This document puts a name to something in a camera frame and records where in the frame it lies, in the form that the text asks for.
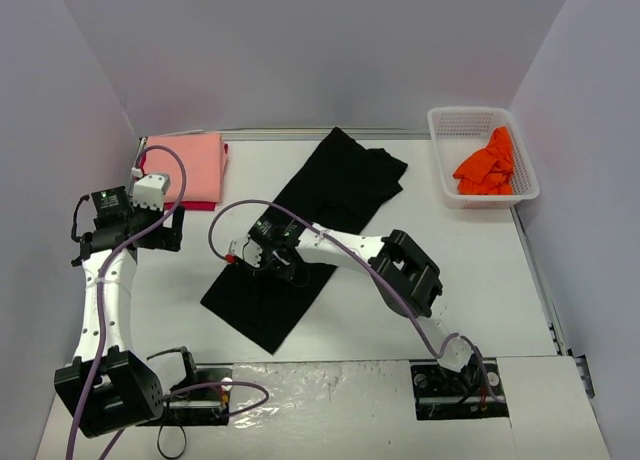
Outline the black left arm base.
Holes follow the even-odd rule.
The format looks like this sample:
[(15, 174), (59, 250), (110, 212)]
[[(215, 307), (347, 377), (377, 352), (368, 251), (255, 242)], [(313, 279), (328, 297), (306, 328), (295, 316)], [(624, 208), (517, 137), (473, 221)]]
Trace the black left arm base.
[(173, 395), (189, 386), (232, 380), (232, 369), (225, 365), (197, 364), (185, 347), (173, 347), (149, 355), (146, 364), (158, 376), (163, 394), (163, 412), (155, 420), (140, 424), (152, 426), (225, 426), (228, 424), (230, 387), (209, 387)]

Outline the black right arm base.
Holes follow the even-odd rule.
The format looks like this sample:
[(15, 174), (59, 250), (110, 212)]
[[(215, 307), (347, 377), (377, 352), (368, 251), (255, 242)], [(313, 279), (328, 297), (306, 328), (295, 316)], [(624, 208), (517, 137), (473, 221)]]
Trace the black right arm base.
[(475, 356), (461, 372), (435, 361), (411, 362), (410, 376), (418, 421), (508, 418), (502, 380), (495, 360), (484, 361), (485, 376)]

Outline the black t-shirt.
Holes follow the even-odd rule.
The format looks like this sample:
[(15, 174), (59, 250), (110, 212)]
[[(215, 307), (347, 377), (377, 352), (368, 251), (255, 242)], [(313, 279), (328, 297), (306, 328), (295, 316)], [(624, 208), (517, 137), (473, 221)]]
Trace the black t-shirt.
[[(367, 149), (334, 128), (274, 202), (310, 223), (356, 234), (402, 191), (400, 179), (407, 168), (386, 150)], [(311, 264), (289, 283), (245, 266), (227, 266), (201, 305), (273, 354), (334, 271), (329, 265)]]

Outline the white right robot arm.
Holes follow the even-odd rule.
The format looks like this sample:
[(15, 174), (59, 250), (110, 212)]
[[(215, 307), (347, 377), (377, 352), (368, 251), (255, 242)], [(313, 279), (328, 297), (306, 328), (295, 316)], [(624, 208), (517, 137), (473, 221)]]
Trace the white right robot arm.
[(418, 328), (427, 350), (444, 368), (450, 390), (465, 393), (478, 383), (472, 348), (446, 326), (444, 308), (437, 304), (443, 293), (440, 269), (406, 232), (362, 236), (318, 223), (292, 220), (278, 225), (260, 219), (234, 252), (251, 269), (286, 281), (298, 274), (309, 276), (313, 265), (368, 274), (387, 307)]

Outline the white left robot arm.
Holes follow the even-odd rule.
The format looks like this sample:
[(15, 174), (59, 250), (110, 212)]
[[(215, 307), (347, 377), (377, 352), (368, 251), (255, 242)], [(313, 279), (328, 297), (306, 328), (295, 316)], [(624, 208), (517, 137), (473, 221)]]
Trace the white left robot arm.
[(96, 210), (94, 228), (72, 236), (80, 247), (72, 264), (85, 278), (82, 330), (70, 365), (55, 372), (54, 388), (77, 428), (94, 438), (162, 414), (161, 382), (133, 352), (131, 291), (139, 250), (179, 251), (185, 209), (137, 205), (123, 186), (87, 198)]

